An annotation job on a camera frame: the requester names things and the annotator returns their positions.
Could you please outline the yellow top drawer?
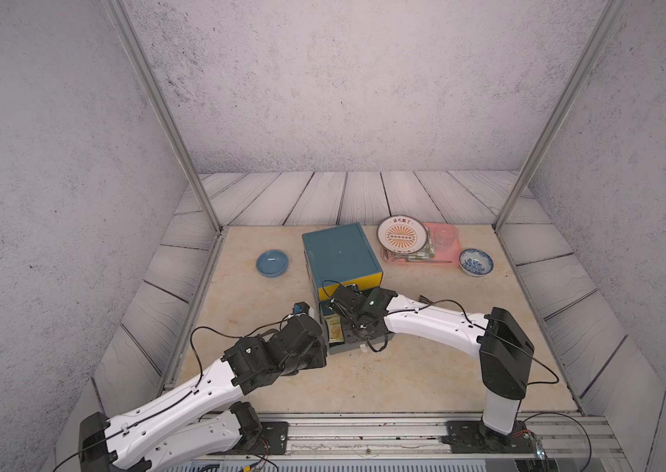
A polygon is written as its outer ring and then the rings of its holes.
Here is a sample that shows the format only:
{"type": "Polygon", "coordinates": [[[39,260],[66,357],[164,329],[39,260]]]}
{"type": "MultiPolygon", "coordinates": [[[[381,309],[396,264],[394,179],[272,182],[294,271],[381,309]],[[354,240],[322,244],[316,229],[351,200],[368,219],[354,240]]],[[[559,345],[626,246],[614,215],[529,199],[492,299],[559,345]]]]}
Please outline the yellow top drawer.
{"type": "Polygon", "coordinates": [[[383,280],[382,271],[372,273],[372,275],[363,275],[352,280],[344,281],[342,277],[313,277],[312,282],[318,301],[330,299],[339,286],[356,285],[359,290],[372,289],[379,286],[383,280]]]}

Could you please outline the teal drawer cabinet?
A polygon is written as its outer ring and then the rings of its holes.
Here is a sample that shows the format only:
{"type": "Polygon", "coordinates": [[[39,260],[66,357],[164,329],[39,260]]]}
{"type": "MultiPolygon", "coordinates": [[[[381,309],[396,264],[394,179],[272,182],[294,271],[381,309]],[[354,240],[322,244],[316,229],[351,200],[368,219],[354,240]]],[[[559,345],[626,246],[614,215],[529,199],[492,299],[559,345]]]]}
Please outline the teal drawer cabinet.
{"type": "Polygon", "coordinates": [[[313,277],[342,277],[344,281],[382,271],[360,223],[335,226],[303,234],[303,250],[312,292],[313,277]]]}

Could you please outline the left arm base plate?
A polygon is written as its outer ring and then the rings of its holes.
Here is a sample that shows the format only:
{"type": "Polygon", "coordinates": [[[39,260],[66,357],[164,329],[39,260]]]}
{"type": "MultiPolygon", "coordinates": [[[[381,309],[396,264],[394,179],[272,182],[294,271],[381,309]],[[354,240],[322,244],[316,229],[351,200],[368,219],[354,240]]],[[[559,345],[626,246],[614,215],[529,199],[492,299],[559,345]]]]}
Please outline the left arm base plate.
{"type": "Polygon", "coordinates": [[[290,424],[288,422],[261,423],[260,429],[243,434],[229,454],[250,456],[284,455],[287,451],[290,424]]]}

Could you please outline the pale yellow cookie packet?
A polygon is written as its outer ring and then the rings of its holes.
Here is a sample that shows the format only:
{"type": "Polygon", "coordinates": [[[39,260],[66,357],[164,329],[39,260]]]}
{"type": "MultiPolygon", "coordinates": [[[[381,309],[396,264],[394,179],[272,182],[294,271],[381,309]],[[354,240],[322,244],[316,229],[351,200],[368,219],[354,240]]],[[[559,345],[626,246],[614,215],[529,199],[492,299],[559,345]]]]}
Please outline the pale yellow cookie packet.
{"type": "Polygon", "coordinates": [[[345,336],[341,317],[339,315],[330,315],[326,316],[324,320],[328,328],[329,343],[331,345],[343,344],[345,342],[345,336]]]}

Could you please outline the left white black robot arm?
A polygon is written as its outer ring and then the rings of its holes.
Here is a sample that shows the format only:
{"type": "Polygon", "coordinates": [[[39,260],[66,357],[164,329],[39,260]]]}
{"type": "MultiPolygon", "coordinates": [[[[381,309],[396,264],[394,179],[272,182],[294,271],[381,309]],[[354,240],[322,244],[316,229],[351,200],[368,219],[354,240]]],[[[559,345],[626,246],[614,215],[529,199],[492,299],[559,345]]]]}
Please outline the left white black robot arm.
{"type": "Polygon", "coordinates": [[[203,454],[253,454],[263,425],[246,395],[277,379],[325,366],[323,330],[307,313],[279,328],[240,336],[221,358],[184,383],[128,413],[101,412],[79,426],[69,457],[83,471],[160,471],[203,454]]]}

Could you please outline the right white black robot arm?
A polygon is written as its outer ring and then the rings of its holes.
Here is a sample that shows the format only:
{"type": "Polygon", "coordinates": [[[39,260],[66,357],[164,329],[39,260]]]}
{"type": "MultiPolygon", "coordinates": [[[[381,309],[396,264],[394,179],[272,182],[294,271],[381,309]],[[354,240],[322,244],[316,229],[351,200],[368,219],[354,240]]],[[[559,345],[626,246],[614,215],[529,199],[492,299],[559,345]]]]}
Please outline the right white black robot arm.
{"type": "Polygon", "coordinates": [[[486,431],[510,436],[527,396],[535,346],[505,309],[470,315],[456,301],[455,311],[441,301],[417,301],[393,290],[361,291],[340,285],[323,306],[340,316],[360,341],[386,342],[392,334],[407,334],[458,349],[480,362],[486,389],[482,425],[486,431]]]}

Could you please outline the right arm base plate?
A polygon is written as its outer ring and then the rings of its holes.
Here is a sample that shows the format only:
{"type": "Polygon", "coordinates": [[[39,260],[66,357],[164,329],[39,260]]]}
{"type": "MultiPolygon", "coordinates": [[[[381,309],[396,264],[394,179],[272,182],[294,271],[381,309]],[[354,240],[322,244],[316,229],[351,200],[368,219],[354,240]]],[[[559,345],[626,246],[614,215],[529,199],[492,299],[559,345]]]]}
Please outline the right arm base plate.
{"type": "Polygon", "coordinates": [[[512,432],[503,435],[478,421],[449,421],[440,440],[452,454],[537,454],[537,443],[526,424],[517,420],[512,432]]]}

